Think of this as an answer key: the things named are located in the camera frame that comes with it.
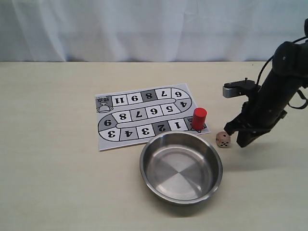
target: red game piece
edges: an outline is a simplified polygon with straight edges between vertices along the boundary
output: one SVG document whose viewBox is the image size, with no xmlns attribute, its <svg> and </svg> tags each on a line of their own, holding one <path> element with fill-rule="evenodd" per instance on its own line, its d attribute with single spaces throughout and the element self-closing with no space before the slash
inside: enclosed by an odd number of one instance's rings
<svg viewBox="0 0 308 231">
<path fill-rule="evenodd" d="M 197 107 L 193 112 L 192 128 L 195 130 L 202 130 L 204 127 L 206 115 L 206 109 Z"/>
</svg>

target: stainless steel bowl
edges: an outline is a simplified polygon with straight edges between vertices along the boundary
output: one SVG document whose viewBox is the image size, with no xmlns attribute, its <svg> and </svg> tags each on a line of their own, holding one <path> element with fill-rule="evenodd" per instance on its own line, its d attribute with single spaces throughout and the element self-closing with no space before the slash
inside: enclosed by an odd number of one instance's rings
<svg viewBox="0 0 308 231">
<path fill-rule="evenodd" d="M 213 146 L 182 131 L 165 132 L 150 140 L 140 156 L 140 171 L 152 192 L 178 205 L 206 200 L 222 179 L 221 160 Z"/>
</svg>

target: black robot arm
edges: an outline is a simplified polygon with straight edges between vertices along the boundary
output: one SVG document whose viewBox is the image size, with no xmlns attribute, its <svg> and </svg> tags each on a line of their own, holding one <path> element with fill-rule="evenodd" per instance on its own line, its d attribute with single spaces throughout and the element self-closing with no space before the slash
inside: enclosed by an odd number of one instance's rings
<svg viewBox="0 0 308 231">
<path fill-rule="evenodd" d="M 305 21 L 308 34 L 308 19 Z M 255 139 L 271 131 L 285 117 L 284 110 L 300 87 L 308 86 L 308 42 L 284 42 L 272 57 L 272 69 L 262 86 L 251 80 L 227 83 L 223 86 L 226 98 L 246 95 L 248 101 L 241 113 L 225 126 L 232 135 L 238 131 L 237 143 L 246 147 Z"/>
</svg>

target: beige tabletop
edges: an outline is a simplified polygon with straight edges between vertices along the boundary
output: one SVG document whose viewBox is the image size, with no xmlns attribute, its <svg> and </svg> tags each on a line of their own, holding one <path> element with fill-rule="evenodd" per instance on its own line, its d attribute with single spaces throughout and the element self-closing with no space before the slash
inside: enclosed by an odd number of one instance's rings
<svg viewBox="0 0 308 231">
<path fill-rule="evenodd" d="M 229 149 L 215 144 L 246 100 L 224 98 L 223 84 L 256 80 L 262 65 L 0 63 L 0 230 L 308 230 L 308 109 L 287 107 L 246 148 L 235 135 Z M 178 83 L 207 109 L 212 133 L 201 137 L 224 167 L 217 193 L 191 207 L 167 205 L 145 187 L 144 144 L 98 151 L 95 94 Z"/>
</svg>

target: white backdrop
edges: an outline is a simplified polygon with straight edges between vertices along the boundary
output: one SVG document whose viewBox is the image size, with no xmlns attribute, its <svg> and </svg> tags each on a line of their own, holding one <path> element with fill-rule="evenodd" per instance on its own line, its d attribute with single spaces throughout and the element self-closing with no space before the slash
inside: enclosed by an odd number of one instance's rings
<svg viewBox="0 0 308 231">
<path fill-rule="evenodd" d="M 308 0 L 1 0 L 0 61 L 267 60 Z"/>
</svg>

